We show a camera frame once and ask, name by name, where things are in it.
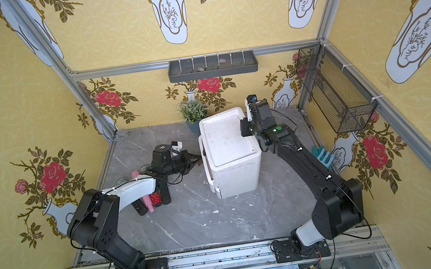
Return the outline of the black glitter microphone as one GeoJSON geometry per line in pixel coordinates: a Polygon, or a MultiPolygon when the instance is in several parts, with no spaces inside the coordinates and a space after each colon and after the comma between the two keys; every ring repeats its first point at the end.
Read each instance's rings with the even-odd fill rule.
{"type": "Polygon", "coordinates": [[[164,205],[168,205],[171,203],[172,200],[169,193],[168,183],[160,182],[158,192],[164,205]]]}

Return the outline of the red glitter microphone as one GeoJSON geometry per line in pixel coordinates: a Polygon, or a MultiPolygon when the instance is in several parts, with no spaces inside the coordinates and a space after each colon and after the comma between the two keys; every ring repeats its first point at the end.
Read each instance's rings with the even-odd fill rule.
{"type": "Polygon", "coordinates": [[[150,199],[155,208],[160,207],[163,204],[162,197],[158,191],[155,191],[153,194],[151,194],[150,199]]]}

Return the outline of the pink microphone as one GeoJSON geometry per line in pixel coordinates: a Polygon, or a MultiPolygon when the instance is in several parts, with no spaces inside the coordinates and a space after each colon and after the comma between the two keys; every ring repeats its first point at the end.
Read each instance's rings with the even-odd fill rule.
{"type": "MultiPolygon", "coordinates": [[[[136,178],[136,177],[138,177],[140,175],[140,171],[138,171],[138,170],[135,170],[135,171],[133,171],[133,173],[132,173],[132,178],[136,178]]],[[[147,207],[147,210],[150,212],[150,213],[154,213],[155,212],[155,209],[154,209],[154,205],[152,204],[152,200],[151,200],[151,197],[150,197],[150,195],[145,195],[145,196],[143,196],[142,198],[141,198],[141,201],[143,201],[143,203],[144,203],[144,205],[147,207]]]]}

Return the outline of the white drawer cabinet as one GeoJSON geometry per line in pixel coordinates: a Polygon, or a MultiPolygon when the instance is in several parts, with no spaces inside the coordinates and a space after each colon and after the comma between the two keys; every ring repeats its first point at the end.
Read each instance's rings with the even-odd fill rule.
{"type": "Polygon", "coordinates": [[[199,148],[212,193],[226,199],[258,187],[261,149],[257,140],[243,137],[243,110],[234,107],[200,121],[199,148]]]}

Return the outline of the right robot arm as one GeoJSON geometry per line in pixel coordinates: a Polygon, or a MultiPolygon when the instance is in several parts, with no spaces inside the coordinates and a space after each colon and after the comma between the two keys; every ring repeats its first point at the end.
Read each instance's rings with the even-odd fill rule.
{"type": "Polygon", "coordinates": [[[263,152],[271,152],[284,160],[305,182],[315,198],[310,219],[291,233],[296,252],[323,240],[345,235],[350,228],[365,222],[363,191],[357,179],[344,180],[324,161],[332,160],[321,150],[318,156],[307,150],[295,131],[278,124],[266,99],[247,96],[247,116],[240,122],[243,137],[255,137],[263,152]]]}

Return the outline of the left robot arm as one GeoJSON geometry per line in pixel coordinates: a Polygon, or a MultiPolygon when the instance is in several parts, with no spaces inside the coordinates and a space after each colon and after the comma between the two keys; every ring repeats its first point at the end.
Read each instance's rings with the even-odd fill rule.
{"type": "Polygon", "coordinates": [[[117,269],[165,269],[147,262],[144,253],[132,247],[118,233],[121,210],[145,196],[159,193],[162,204],[171,202],[170,175],[184,176],[202,156],[182,149],[182,143],[173,141],[170,145],[160,144],[152,153],[152,162],[125,183],[108,190],[89,189],[83,194],[74,217],[68,226],[71,243],[77,242],[85,249],[91,249],[117,269]]]}

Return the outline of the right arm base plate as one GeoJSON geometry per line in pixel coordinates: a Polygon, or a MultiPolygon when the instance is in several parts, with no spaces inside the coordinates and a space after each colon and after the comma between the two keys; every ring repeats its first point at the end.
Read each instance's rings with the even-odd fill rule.
{"type": "Polygon", "coordinates": [[[279,264],[298,260],[319,259],[331,255],[326,241],[318,241],[313,245],[304,246],[302,243],[295,242],[292,239],[274,240],[270,244],[270,250],[279,264]]]}

